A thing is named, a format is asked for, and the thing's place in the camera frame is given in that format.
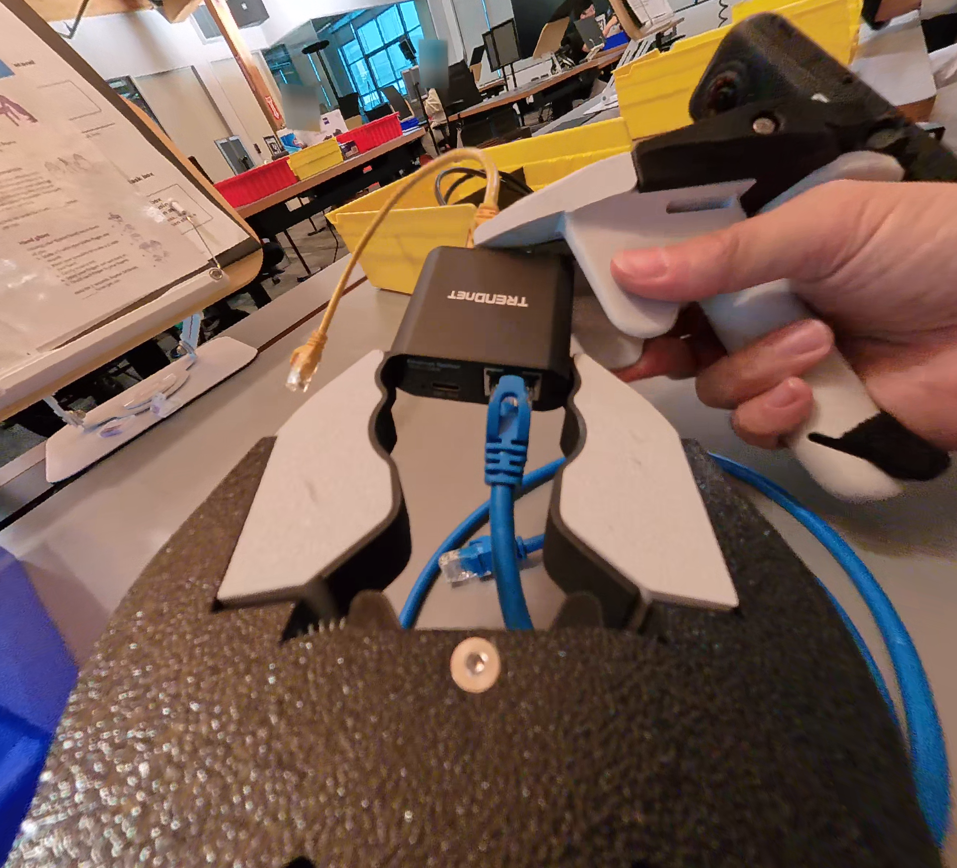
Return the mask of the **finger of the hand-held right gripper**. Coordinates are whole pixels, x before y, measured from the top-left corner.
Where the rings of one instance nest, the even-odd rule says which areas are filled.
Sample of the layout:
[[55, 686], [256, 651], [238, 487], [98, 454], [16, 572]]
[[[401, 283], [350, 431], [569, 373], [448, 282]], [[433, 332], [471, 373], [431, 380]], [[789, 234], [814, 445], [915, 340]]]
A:
[[612, 271], [614, 256], [710, 234], [745, 219], [742, 213], [572, 213], [565, 241], [577, 265], [572, 343], [608, 369], [630, 365], [644, 343], [676, 323], [680, 304], [650, 300], [623, 289]]
[[745, 218], [741, 197], [755, 183], [693, 179], [640, 192], [634, 158], [621, 153], [510, 204], [478, 227], [474, 246], [529, 249], [558, 241], [582, 256], [598, 252], [598, 238], [626, 250], [685, 242]]

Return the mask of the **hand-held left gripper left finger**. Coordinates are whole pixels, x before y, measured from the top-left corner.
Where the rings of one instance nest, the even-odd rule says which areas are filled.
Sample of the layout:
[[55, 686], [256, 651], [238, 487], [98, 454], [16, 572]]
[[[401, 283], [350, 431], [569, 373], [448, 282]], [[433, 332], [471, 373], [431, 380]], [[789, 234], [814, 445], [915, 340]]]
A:
[[292, 601], [349, 606], [383, 591], [411, 560], [392, 451], [395, 388], [374, 349], [282, 426], [220, 584], [223, 606]]

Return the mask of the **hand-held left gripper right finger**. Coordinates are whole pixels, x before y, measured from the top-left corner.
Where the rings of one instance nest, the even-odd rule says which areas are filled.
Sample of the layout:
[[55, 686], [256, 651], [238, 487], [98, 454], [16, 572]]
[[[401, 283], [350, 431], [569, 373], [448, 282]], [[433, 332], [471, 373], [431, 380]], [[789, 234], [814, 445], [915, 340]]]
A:
[[586, 354], [573, 382], [553, 481], [544, 568], [603, 614], [663, 603], [739, 605], [724, 552], [681, 438], [643, 396]]

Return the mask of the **black network adapter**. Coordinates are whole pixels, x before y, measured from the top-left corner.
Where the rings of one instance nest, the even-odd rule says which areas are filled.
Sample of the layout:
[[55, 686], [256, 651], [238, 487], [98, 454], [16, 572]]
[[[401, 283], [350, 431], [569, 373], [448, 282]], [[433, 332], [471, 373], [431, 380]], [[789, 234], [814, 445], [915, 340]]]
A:
[[564, 407], [572, 386], [570, 257], [439, 247], [425, 260], [381, 368], [384, 386], [485, 406], [519, 376], [534, 410]]

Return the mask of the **grey desk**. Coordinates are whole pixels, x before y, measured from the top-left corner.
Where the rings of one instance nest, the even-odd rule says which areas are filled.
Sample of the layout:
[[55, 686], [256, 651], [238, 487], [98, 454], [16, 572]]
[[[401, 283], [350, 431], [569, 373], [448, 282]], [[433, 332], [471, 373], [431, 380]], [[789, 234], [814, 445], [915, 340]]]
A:
[[[295, 348], [318, 325], [321, 307], [337, 283], [347, 256], [283, 296], [233, 326], [228, 336], [257, 348], [258, 356], [238, 376], [190, 404], [169, 421], [165, 428], [147, 432], [126, 448], [54, 491], [41, 492], [44, 470], [38, 463], [30, 471], [4, 469], [2, 477], [2, 547], [20, 559], [34, 579], [35, 587], [51, 617], [82, 665], [106, 627], [113, 611], [126, 595], [143, 568], [175, 533], [187, 517], [208, 497], [212, 489], [231, 470], [250, 445], [260, 436], [272, 435], [287, 416], [303, 401], [282, 388], [283, 369], [288, 351]], [[356, 271], [347, 297], [343, 298], [334, 321], [342, 325], [333, 346], [330, 337], [323, 371], [335, 375], [353, 357], [361, 357], [370, 347], [388, 347], [401, 319], [407, 297], [379, 292], [361, 279]], [[924, 489], [888, 503], [850, 505], [826, 496], [809, 481], [789, 456], [749, 449], [730, 431], [724, 413], [703, 407], [693, 383], [657, 378], [632, 383], [632, 390], [647, 398], [682, 434], [699, 439], [707, 448], [753, 465], [767, 478], [775, 479], [794, 498], [821, 518], [827, 518], [839, 530], [863, 562], [872, 569], [888, 596], [901, 612], [912, 633], [915, 647], [927, 665], [928, 685], [939, 700], [942, 731], [946, 733], [951, 766], [951, 824], [947, 846], [942, 854], [946, 866], [955, 866], [955, 465], [951, 472]], [[445, 429], [439, 437], [430, 435], [430, 443], [441, 449], [443, 433], [448, 443], [464, 449], [472, 440], [472, 449], [480, 449], [484, 425], [483, 412], [460, 412], [454, 407], [432, 407], [436, 420]], [[465, 464], [450, 462], [437, 469], [437, 483], [445, 485], [435, 510], [430, 508], [428, 479], [435, 466], [416, 469], [414, 438], [411, 456], [406, 452], [410, 434], [415, 436], [425, 418], [426, 402], [397, 404], [396, 419], [408, 417], [409, 426], [400, 427], [399, 456], [409, 476], [405, 483], [413, 518], [413, 572], [402, 576], [389, 590], [389, 598], [398, 606], [420, 566], [439, 540], [461, 515], [465, 515], [481, 495], [480, 455], [472, 454]], [[478, 467], [473, 462], [479, 461]], [[857, 619], [860, 631], [873, 647], [874, 656], [886, 673], [886, 681], [898, 700], [897, 712], [903, 713], [903, 696], [892, 678], [889, 654], [881, 649], [878, 630], [857, 595], [849, 578], [838, 564], [793, 518], [763, 494], [729, 479], [742, 499], [756, 505], [777, 523], [784, 537], [793, 542], [801, 558], [828, 581], [834, 595]], [[396, 848], [399, 866], [570, 866], [573, 855], [546, 852], [544, 841], [532, 841], [535, 825], [529, 814], [527, 826], [512, 819], [517, 835], [477, 832], [487, 828], [481, 816], [493, 818], [492, 829], [505, 826], [506, 815], [518, 808], [504, 802], [504, 790], [491, 789], [491, 795], [472, 798], [448, 789], [440, 800], [448, 808], [436, 811], [433, 824], [398, 831], [403, 852]], [[434, 855], [428, 850], [438, 844], [432, 827], [438, 827], [439, 814], [455, 814], [453, 801], [465, 800], [464, 828], [472, 837], [461, 841], [453, 832], [448, 852]]]

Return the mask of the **person's right hand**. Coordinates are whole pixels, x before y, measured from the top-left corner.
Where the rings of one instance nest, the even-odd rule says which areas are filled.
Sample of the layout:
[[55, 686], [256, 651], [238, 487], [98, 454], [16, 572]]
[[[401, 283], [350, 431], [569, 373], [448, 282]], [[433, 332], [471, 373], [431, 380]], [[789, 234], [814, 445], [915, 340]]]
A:
[[[810, 416], [805, 375], [837, 348], [881, 409], [955, 452], [955, 201], [954, 183], [833, 181], [717, 232], [616, 254], [621, 288], [683, 306], [616, 375], [693, 378], [706, 407], [731, 412], [740, 438], [776, 449]], [[812, 320], [736, 352], [690, 307], [779, 279]]]

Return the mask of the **red storage bin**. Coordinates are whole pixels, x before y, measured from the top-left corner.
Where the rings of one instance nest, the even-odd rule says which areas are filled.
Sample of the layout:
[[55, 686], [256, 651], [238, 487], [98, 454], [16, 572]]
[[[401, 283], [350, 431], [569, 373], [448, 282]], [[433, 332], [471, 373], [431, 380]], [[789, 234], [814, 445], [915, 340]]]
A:
[[393, 140], [400, 139], [402, 135], [399, 115], [393, 112], [337, 135], [336, 141], [342, 147], [344, 155], [365, 154]]
[[235, 209], [255, 204], [274, 193], [294, 186], [297, 177], [289, 157], [253, 168], [214, 184], [215, 189]]

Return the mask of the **long background table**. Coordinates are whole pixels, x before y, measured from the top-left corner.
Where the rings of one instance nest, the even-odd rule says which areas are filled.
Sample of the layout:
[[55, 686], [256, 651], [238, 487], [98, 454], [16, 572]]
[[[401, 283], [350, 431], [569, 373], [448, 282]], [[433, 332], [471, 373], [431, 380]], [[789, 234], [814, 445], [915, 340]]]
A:
[[420, 166], [424, 128], [403, 133], [365, 154], [300, 180], [252, 204], [238, 214], [259, 237], [274, 236], [296, 224], [335, 209], [362, 191], [386, 186], [413, 173]]

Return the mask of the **small yellow storage bin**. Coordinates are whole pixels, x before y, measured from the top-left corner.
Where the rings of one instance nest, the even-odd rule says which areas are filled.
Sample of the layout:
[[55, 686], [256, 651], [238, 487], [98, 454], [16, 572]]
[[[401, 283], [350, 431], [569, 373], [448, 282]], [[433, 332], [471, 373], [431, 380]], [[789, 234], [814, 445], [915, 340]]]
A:
[[291, 153], [288, 163], [297, 181], [310, 179], [343, 163], [341, 145], [335, 137]]

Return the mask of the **blue storage bin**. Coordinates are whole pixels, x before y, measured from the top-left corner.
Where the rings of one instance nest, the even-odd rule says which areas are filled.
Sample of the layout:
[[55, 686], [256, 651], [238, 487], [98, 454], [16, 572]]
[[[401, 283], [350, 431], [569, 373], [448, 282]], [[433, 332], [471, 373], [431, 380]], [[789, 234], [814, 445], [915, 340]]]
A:
[[1, 550], [1, 862], [35, 795], [78, 669], [25, 567]]

